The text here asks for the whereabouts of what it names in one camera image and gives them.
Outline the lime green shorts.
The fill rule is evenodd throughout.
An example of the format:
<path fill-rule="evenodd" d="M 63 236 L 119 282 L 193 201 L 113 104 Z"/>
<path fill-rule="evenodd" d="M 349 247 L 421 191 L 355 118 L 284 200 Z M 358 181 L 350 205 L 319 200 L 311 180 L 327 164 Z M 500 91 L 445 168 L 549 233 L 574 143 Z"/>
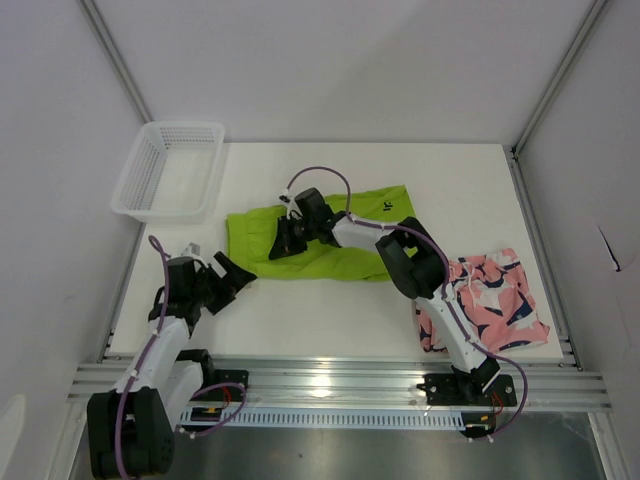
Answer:
<path fill-rule="evenodd" d="M 354 193 L 351 213 L 380 222 L 399 222 L 415 211 L 403 185 Z M 227 216 L 228 257 L 259 278 L 275 280 L 330 279 L 386 282 L 389 274 L 378 254 L 357 248 L 334 248 L 314 240 L 299 255 L 270 260 L 277 220 L 283 206 L 256 208 Z"/>

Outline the pink shark print shorts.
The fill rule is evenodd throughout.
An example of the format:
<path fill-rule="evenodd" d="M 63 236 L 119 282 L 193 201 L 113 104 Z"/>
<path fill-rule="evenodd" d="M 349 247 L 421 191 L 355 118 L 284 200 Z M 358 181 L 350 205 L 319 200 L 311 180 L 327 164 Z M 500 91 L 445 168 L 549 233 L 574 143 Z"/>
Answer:
<path fill-rule="evenodd" d="M 539 318 L 525 269 L 513 249 L 459 257 L 449 265 L 455 300 L 489 351 L 500 354 L 548 342 L 551 327 Z"/>

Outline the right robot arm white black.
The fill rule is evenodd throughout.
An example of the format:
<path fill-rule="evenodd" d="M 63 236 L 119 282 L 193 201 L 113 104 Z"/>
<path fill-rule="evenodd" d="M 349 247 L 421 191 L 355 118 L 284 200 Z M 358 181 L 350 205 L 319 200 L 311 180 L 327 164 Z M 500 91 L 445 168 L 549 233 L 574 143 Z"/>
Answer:
<path fill-rule="evenodd" d="M 475 404 L 491 394 L 500 366 L 463 324 L 449 262 L 416 218 L 383 223 L 335 212 L 315 188 L 297 196 L 285 190 L 279 200 L 285 214 L 277 220 L 271 260 L 301 254 L 315 240 L 378 254 L 397 290 L 429 315 L 449 354 L 458 395 Z"/>

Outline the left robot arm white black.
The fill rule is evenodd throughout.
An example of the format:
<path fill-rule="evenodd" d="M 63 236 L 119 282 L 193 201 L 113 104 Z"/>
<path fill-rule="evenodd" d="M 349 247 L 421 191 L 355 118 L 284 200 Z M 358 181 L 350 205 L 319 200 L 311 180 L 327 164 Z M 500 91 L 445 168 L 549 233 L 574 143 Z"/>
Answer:
<path fill-rule="evenodd" d="M 193 254 L 164 259 L 164 284 L 149 312 L 143 346 L 114 385 L 87 404 L 95 478 L 164 475 L 191 400 L 220 390 L 225 401 L 245 404 L 245 385 L 222 381 L 209 352 L 188 346 L 204 311 L 219 313 L 256 279 L 223 253 L 214 258 L 222 274 Z"/>

